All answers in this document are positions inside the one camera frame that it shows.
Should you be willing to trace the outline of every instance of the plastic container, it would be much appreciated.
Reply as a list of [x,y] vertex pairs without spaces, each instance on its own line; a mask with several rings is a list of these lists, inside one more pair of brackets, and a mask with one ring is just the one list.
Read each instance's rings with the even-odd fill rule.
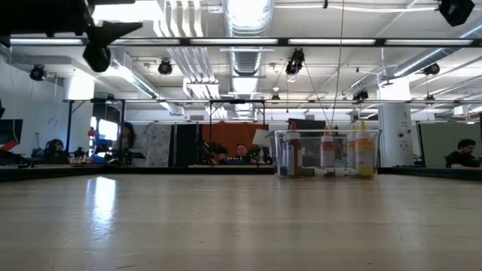
[[322,143],[319,146],[319,154],[320,154],[320,166],[323,170],[325,170],[326,175],[331,177],[335,176],[334,144],[333,144],[333,136],[330,135],[330,132],[324,132],[322,136]]
[[366,132],[365,122],[361,122],[360,131],[356,134],[356,170],[358,176],[371,178],[375,174],[375,147]]
[[[325,151],[330,155],[334,153],[334,174],[336,178],[351,178],[359,175],[367,178],[374,175],[377,164],[377,153],[379,146],[378,129],[366,129],[354,134],[353,130],[347,129],[329,130],[277,130],[271,133],[273,137],[271,152],[273,154],[273,165],[275,173],[279,178],[327,178],[323,166],[330,166],[327,163]],[[328,148],[333,144],[334,152]],[[355,162],[349,162],[348,156],[354,154]],[[359,156],[359,164],[356,163],[356,155]]]

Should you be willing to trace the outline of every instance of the white column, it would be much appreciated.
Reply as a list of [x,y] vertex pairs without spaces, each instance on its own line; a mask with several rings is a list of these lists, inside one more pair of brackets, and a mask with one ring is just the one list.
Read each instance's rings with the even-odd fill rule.
[[[391,81],[390,86],[380,86],[379,98],[383,100],[410,99],[406,78]],[[412,166],[413,139],[410,104],[384,104],[379,107],[381,166]]]
[[[89,75],[76,75],[64,79],[66,99],[92,99],[94,93],[94,81]],[[72,115],[72,128],[70,132],[70,150],[75,151],[78,147],[84,150],[89,148],[87,131],[90,129],[93,104],[85,102],[80,105],[76,102],[73,106],[75,112]]]

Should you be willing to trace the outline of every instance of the glue bottle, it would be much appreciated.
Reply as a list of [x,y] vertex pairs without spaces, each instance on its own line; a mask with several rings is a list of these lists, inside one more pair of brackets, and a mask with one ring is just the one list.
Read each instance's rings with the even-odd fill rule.
[[356,169],[360,177],[374,176],[374,144],[370,141],[370,134],[366,132],[365,122],[361,122],[360,131],[356,135]]
[[326,176],[335,176],[334,171],[334,144],[330,132],[322,136],[322,143],[319,146],[320,166],[326,172]]
[[347,143],[347,150],[348,150],[348,155],[347,155],[347,163],[348,163],[348,168],[349,169],[355,169],[356,168],[356,131],[355,131],[355,125],[351,126],[352,132],[348,134],[348,143]]
[[294,122],[291,123],[291,132],[286,134],[285,167],[287,176],[302,177],[304,174],[301,136],[299,132],[296,132]]

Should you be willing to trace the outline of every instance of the ceiling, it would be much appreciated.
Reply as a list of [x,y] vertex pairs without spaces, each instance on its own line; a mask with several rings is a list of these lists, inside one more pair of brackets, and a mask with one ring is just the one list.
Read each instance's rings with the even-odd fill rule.
[[[344,4],[354,8],[406,8],[413,0],[349,0]],[[342,23],[342,11],[329,8],[299,8],[306,5],[320,4],[316,1],[276,0],[273,15],[271,35],[273,37],[343,37],[354,38],[446,38],[458,28],[452,28],[444,18],[434,11],[417,11],[405,13],[373,13],[344,11]],[[329,1],[330,5],[341,6],[342,1]],[[476,7],[482,7],[482,1],[475,1]],[[209,37],[225,36],[225,25],[221,1],[204,0],[202,13],[203,31]],[[415,1],[411,8],[434,7],[432,0]],[[468,21],[480,20],[482,12],[478,9],[472,12]],[[156,37],[152,30],[152,21],[145,21],[144,27],[130,34],[130,37]],[[227,94],[230,89],[230,66],[226,53],[220,52],[220,47],[208,47],[208,54],[215,73],[215,78],[220,84],[220,94]],[[157,88],[163,97],[169,99],[186,99],[182,91],[184,75],[172,61],[173,73],[169,76],[161,76],[157,72],[157,66],[162,58],[169,58],[165,47],[116,47],[113,48],[116,55],[129,54],[133,58],[133,70],[141,75],[150,85]],[[257,95],[254,98],[269,99],[273,94],[273,87],[279,88],[281,99],[309,99],[316,98],[315,90],[320,98],[338,99],[346,95],[351,99],[352,91],[349,87],[367,73],[373,72],[380,67],[397,65],[410,59],[412,56],[424,51],[423,48],[355,48],[355,47],[307,47],[304,48],[307,67],[299,73],[294,83],[288,83],[284,73],[285,62],[291,55],[293,48],[275,47],[273,52],[264,54],[261,77],[259,80]],[[61,77],[72,76],[76,67],[86,67],[82,58],[82,47],[14,47],[13,53],[24,59],[32,56],[67,56],[75,61],[74,65],[66,65],[65,69],[59,69],[52,65],[49,72],[57,73]],[[464,49],[441,61],[441,73],[454,69],[469,62],[482,53],[481,49]],[[24,61],[22,65],[34,64]],[[340,65],[340,74],[337,76],[337,68]],[[451,87],[475,76],[482,75],[482,61],[474,62],[463,69],[449,73],[436,81],[424,84],[426,79],[422,75],[410,76],[410,94],[413,98],[426,96],[445,87]],[[96,91],[111,92],[118,98],[145,99],[138,90],[121,78],[112,76],[95,75],[102,86]],[[462,88],[446,96],[443,99],[457,99],[481,92],[479,86]],[[368,89],[371,97],[376,97],[376,88]],[[285,105],[271,105],[282,108]],[[145,105],[146,109],[152,109],[153,105]]]

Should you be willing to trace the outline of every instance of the clear plastic bin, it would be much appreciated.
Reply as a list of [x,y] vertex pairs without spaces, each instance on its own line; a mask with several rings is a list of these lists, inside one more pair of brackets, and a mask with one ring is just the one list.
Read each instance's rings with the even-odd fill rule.
[[[286,136],[293,132],[291,130],[277,130],[272,133],[271,148],[273,152],[273,163],[276,166],[276,174],[280,178],[293,178],[301,176],[293,176],[286,174]],[[348,137],[352,130],[341,129],[314,129],[314,130],[296,130],[300,134],[302,157],[298,157],[302,161],[304,177],[325,176],[326,171],[321,167],[321,151],[322,136],[325,132],[329,132],[333,137],[334,157],[335,157],[335,176],[357,176],[359,175],[357,168],[348,165]],[[373,157],[368,159],[369,164],[373,163],[374,173],[378,165],[378,148],[380,145],[380,131],[378,129],[366,129],[363,133],[373,144]]]

